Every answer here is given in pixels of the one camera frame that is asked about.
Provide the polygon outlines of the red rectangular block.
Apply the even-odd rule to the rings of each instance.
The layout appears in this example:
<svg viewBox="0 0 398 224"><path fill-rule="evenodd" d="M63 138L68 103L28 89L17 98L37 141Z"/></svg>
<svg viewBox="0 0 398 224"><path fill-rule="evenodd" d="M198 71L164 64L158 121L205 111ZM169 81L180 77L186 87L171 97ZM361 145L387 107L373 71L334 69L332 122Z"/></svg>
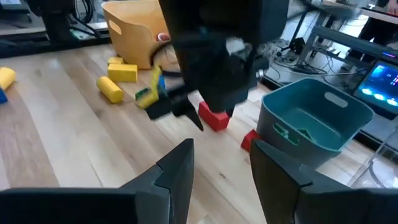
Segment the red rectangular block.
<svg viewBox="0 0 398 224"><path fill-rule="evenodd" d="M226 113L213 113L204 101L199 104L198 115L215 132L228 127L230 117Z"/></svg>

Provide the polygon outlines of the yellow rectangular block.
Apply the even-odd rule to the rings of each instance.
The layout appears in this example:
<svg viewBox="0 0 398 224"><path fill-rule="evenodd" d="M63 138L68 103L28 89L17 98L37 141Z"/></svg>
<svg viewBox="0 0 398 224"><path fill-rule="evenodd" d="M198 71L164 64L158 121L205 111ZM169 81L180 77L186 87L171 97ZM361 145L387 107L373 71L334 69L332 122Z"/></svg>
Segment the yellow rectangular block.
<svg viewBox="0 0 398 224"><path fill-rule="evenodd" d="M135 83L138 80L138 67L129 64L109 64L108 77L114 82Z"/></svg>

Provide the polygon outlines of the black aluminium table frame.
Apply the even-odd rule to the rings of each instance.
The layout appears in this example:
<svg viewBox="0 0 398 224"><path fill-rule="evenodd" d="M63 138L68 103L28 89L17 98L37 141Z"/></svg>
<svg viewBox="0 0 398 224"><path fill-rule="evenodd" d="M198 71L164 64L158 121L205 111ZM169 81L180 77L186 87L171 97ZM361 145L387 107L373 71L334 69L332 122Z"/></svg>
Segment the black aluminium table frame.
<svg viewBox="0 0 398 224"><path fill-rule="evenodd" d="M55 44L49 41L44 27L0 30L0 58L19 57L111 43L107 23L95 22L88 25L99 33L99 37L95 37L94 33L87 28L80 31L80 27L75 27L73 31L77 31L77 34L80 34L78 40Z"/></svg>

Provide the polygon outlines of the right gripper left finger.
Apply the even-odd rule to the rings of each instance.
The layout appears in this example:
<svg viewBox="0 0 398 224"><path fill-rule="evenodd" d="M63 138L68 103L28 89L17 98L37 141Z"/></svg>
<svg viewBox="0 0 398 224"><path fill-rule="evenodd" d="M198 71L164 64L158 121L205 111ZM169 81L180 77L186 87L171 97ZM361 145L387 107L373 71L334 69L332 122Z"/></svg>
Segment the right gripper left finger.
<svg viewBox="0 0 398 224"><path fill-rule="evenodd" d="M128 224L187 224L194 155L194 140L187 138L121 186L134 197L136 220Z"/></svg>

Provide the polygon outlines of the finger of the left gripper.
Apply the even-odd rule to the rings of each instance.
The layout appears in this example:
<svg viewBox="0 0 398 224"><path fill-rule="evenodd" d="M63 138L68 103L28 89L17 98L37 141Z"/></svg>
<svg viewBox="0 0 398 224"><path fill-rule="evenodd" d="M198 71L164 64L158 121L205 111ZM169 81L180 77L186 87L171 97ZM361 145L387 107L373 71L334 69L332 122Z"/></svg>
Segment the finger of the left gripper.
<svg viewBox="0 0 398 224"><path fill-rule="evenodd" d="M212 112L231 116L234 107L244 102L248 91L256 85L254 62L232 58L210 69L201 85L201 95Z"/></svg>
<svg viewBox="0 0 398 224"><path fill-rule="evenodd" d="M159 99L146 108L146 113L151 120L159 119L170 113L175 117L186 116L200 131L204 130L195 107L187 95L169 96L167 93L161 93Z"/></svg>

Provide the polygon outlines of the background computer monitor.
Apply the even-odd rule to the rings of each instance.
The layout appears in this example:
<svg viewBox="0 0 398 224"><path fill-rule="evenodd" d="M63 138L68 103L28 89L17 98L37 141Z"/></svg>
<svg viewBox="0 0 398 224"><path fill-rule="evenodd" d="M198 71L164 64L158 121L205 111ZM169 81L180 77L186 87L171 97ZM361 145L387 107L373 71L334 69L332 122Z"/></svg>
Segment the background computer monitor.
<svg viewBox="0 0 398 224"><path fill-rule="evenodd" d="M394 119L398 116L398 65L377 61L353 95L377 114Z"/></svg>

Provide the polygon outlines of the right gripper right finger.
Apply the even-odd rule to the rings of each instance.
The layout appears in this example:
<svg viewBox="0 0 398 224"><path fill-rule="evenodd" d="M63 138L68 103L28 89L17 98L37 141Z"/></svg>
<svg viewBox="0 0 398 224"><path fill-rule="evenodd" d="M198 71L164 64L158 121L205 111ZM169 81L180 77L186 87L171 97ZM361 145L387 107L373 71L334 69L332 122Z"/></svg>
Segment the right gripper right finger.
<svg viewBox="0 0 398 224"><path fill-rule="evenodd" d="M301 189L323 175L263 140L253 140L251 170L267 224L323 224L315 209L296 214Z"/></svg>

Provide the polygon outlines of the yellow plastic bin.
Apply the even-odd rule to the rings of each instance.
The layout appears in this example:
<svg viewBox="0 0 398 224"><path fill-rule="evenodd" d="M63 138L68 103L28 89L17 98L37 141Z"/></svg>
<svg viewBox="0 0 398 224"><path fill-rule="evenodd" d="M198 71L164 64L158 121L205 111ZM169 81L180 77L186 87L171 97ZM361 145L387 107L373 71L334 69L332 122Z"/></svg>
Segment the yellow plastic bin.
<svg viewBox="0 0 398 224"><path fill-rule="evenodd" d="M159 1L108 1L101 7L115 52L127 63L150 69L157 36L169 32Z"/></svg>

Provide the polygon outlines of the yellow cylinder block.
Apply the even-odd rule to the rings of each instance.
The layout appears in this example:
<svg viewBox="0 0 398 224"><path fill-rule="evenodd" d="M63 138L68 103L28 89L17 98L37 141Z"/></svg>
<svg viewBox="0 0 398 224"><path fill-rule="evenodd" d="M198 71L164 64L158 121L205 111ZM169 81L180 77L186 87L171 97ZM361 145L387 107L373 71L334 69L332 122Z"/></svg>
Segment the yellow cylinder block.
<svg viewBox="0 0 398 224"><path fill-rule="evenodd" d="M0 67L0 89L6 90L16 80L16 72L8 67Z"/></svg>
<svg viewBox="0 0 398 224"><path fill-rule="evenodd" d="M108 77L100 77L96 81L100 92L111 102L120 103L124 99L124 92Z"/></svg>

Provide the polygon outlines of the grey metal workbench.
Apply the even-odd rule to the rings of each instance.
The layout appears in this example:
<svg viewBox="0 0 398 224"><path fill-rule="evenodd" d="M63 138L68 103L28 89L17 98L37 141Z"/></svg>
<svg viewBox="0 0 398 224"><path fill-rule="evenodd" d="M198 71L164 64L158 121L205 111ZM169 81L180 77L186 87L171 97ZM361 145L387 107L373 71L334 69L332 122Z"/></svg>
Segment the grey metal workbench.
<svg viewBox="0 0 398 224"><path fill-rule="evenodd" d="M394 50L389 47L383 47L378 44L374 44L365 40L361 40L357 37L353 37L351 35L342 33L337 30L333 30L331 28L327 28L323 25L325 18L329 14L335 14L336 17L354 17L356 13L363 14L368 17L372 17L374 19L378 19L384 22L389 22L391 24L398 25L398 16L389 14L381 10L380 7L366 8L359 7L353 4L338 2L337 0L323 0L320 5L322 10L326 10L326 12L321 12L317 23L314 25L311 34L308 37L308 40L299 55L297 62L304 63L307 59L308 54L311 51L320 52L335 59L341 60L342 62L351 63L354 65L365 66L366 64L353 58L340 58L321 47L314 46L316 39L319 37L324 38L325 40L331 40L336 42L337 44L341 44L347 47L352 48L353 50L361 51L364 54L369 54L376 57L379 60L383 60L389 63L398 64L398 50Z"/></svg>

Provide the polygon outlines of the dark green toy brick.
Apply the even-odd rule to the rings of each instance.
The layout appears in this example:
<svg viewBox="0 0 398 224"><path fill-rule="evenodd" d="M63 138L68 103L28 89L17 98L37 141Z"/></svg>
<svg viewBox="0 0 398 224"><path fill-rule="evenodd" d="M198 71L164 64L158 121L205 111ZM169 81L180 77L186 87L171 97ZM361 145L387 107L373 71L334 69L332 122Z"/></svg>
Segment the dark green toy brick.
<svg viewBox="0 0 398 224"><path fill-rule="evenodd" d="M150 88L143 88L139 90L138 92L135 93L135 100L136 101L140 100L143 96L150 93L150 91L151 91Z"/></svg>

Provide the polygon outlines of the teal plastic bin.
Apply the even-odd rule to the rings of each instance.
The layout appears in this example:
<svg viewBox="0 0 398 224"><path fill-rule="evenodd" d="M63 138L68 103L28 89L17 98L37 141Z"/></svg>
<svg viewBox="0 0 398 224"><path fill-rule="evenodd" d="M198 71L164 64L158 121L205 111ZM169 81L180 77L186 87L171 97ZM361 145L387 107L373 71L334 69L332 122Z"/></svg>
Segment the teal plastic bin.
<svg viewBox="0 0 398 224"><path fill-rule="evenodd" d="M261 101L256 132L268 144L313 168L337 156L374 111L339 89L304 78Z"/></svg>

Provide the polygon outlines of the red wedge block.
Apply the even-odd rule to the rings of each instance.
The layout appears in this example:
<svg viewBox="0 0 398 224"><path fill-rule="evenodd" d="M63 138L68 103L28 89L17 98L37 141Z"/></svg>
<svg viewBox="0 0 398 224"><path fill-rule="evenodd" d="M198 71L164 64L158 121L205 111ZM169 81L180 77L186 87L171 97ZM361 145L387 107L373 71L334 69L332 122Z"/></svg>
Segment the red wedge block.
<svg viewBox="0 0 398 224"><path fill-rule="evenodd" d="M241 142L241 148L243 148L246 152L250 152L252 141L257 139L261 139L260 135L258 135L255 129L250 130L250 132L244 136Z"/></svg>

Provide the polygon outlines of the clear plastic bin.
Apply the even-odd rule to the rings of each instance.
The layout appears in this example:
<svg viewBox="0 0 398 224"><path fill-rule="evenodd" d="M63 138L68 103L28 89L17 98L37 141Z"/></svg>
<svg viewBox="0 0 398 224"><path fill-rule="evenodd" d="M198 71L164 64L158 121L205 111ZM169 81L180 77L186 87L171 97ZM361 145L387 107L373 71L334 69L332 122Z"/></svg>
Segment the clear plastic bin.
<svg viewBox="0 0 398 224"><path fill-rule="evenodd" d="M353 189L398 189L398 124L348 182Z"/></svg>

